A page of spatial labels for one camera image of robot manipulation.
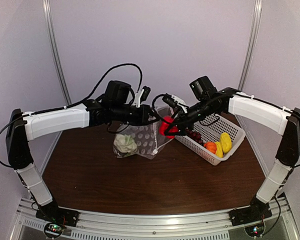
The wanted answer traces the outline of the red toy bell pepper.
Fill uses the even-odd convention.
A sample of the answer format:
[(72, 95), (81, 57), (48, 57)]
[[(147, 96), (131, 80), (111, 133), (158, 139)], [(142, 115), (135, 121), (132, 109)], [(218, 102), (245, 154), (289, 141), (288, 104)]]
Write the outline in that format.
[[(163, 119), (164, 119), (164, 121), (162, 121), (162, 123), (161, 123), (161, 125), (160, 125), (160, 127), (159, 127), (158, 132), (159, 132), (162, 136), (165, 136), (165, 137), (168, 138), (168, 139), (174, 139), (174, 138), (175, 138), (174, 135), (166, 135), (166, 134), (165, 134), (165, 131), (169, 128), (170, 123), (172, 123), (172, 122), (174, 121), (174, 119), (173, 119), (172, 117), (168, 116), (168, 115), (165, 116)], [(173, 126), (173, 127), (168, 131), (169, 134), (172, 134), (172, 133), (178, 133), (178, 132), (179, 132), (179, 130), (178, 130), (178, 128), (177, 128), (176, 126)]]

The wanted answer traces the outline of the dark red toy grapes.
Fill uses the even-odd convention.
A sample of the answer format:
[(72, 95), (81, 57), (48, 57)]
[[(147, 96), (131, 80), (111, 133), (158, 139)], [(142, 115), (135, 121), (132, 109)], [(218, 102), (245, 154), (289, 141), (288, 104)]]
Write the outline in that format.
[(186, 136), (198, 143), (199, 145), (203, 146), (204, 141), (202, 140), (201, 133), (195, 130), (186, 129)]

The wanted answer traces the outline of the clear zip top bag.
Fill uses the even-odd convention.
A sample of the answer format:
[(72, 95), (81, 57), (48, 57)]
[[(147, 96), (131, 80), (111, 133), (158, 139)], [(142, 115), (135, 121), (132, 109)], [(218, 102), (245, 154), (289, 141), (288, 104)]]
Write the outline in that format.
[(123, 124), (116, 130), (115, 136), (117, 134), (131, 135), (137, 144), (135, 155), (151, 160), (172, 141), (159, 133), (161, 123), (162, 121), (159, 120), (145, 126)]

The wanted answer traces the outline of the white toy cauliflower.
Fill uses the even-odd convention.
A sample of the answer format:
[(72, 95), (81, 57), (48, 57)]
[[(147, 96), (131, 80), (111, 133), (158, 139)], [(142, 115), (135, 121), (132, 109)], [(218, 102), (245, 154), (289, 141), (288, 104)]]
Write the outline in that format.
[(134, 138), (126, 134), (116, 134), (112, 146), (117, 158), (126, 158), (135, 155), (138, 150)]

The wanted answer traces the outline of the orange toy pumpkin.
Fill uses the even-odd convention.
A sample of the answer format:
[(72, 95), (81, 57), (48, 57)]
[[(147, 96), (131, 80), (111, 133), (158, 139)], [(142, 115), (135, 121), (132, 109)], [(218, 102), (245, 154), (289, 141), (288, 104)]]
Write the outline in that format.
[(216, 147), (216, 144), (212, 141), (208, 141), (208, 142), (204, 143), (203, 147), (206, 148), (212, 154), (216, 153), (217, 147)]

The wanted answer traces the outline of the yellow toy pepper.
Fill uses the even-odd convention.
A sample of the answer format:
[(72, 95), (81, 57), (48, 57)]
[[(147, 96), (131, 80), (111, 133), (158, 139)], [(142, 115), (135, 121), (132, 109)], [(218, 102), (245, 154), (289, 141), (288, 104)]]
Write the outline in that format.
[(219, 142), (222, 147), (222, 151), (226, 154), (232, 149), (232, 140), (227, 132), (223, 132), (220, 135)]

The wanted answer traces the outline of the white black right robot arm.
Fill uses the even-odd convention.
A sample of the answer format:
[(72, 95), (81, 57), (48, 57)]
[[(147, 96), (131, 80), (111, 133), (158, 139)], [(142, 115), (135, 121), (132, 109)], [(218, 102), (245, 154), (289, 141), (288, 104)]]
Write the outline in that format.
[(198, 100), (193, 106), (186, 106), (175, 95), (163, 95), (162, 100), (170, 107), (181, 108), (176, 118), (168, 123), (166, 135), (184, 136), (194, 123), (212, 114), (226, 113), (250, 119), (282, 137), (273, 167), (253, 197), (252, 206), (246, 210), (249, 220), (258, 220), (266, 212), (264, 204), (284, 185), (299, 160), (300, 109), (277, 106), (231, 87), (217, 90), (207, 76), (194, 80), (189, 86)]

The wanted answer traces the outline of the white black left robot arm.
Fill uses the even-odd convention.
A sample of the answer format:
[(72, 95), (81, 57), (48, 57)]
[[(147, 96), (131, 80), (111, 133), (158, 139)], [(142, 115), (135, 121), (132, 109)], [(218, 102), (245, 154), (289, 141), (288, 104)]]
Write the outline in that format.
[(148, 125), (151, 108), (143, 102), (150, 91), (149, 87), (144, 86), (136, 93), (133, 102), (127, 103), (131, 85), (111, 80), (100, 97), (88, 98), (76, 106), (25, 113), (15, 109), (12, 112), (5, 139), (8, 162), (42, 207), (43, 215), (51, 222), (59, 221), (62, 211), (57, 207), (52, 193), (34, 164), (29, 142), (56, 132), (112, 122), (122, 122), (130, 126)]

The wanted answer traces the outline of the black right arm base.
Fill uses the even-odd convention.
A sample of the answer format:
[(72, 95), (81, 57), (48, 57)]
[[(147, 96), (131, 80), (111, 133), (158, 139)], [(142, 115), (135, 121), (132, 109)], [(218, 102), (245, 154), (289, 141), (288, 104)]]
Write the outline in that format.
[(249, 206), (234, 208), (228, 214), (232, 226), (258, 222), (273, 215), (269, 203), (262, 202), (256, 195), (251, 199)]

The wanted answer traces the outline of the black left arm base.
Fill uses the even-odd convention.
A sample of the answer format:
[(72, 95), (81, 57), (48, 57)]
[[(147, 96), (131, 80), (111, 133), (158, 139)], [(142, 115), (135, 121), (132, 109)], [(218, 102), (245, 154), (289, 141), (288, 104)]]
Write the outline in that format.
[(34, 201), (38, 208), (35, 214), (38, 219), (52, 222), (59, 226), (77, 226), (79, 212), (59, 207), (54, 196), (52, 196), (52, 201), (46, 205), (40, 205), (36, 198), (34, 198)]

